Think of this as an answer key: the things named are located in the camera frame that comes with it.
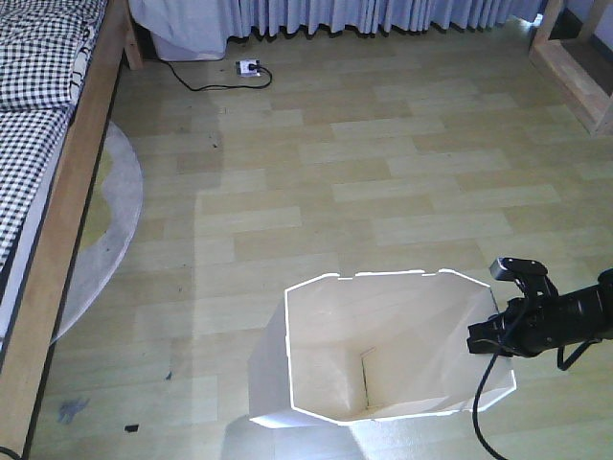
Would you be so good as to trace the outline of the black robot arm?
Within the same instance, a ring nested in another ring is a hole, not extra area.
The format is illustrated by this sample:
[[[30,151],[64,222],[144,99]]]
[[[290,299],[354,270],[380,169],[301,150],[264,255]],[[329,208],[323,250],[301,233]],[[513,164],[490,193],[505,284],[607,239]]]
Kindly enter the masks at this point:
[[[536,357],[557,350],[557,367],[566,370],[587,349],[612,338],[612,271],[598,282],[566,294],[546,274],[513,273],[523,295],[487,321],[468,327],[468,350],[475,355]]]

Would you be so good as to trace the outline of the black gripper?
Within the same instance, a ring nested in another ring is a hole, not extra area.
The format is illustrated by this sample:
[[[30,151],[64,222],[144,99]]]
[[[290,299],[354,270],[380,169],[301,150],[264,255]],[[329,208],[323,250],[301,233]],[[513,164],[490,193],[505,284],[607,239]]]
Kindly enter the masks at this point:
[[[468,327],[469,337],[466,341],[468,351],[474,355],[499,354],[504,357],[536,357],[544,351],[562,346],[552,313],[560,297],[541,297],[540,304],[534,310],[524,313],[519,323],[508,330],[525,307],[526,298],[510,299],[507,308],[499,318],[475,323]],[[497,342],[506,338],[502,347]]]

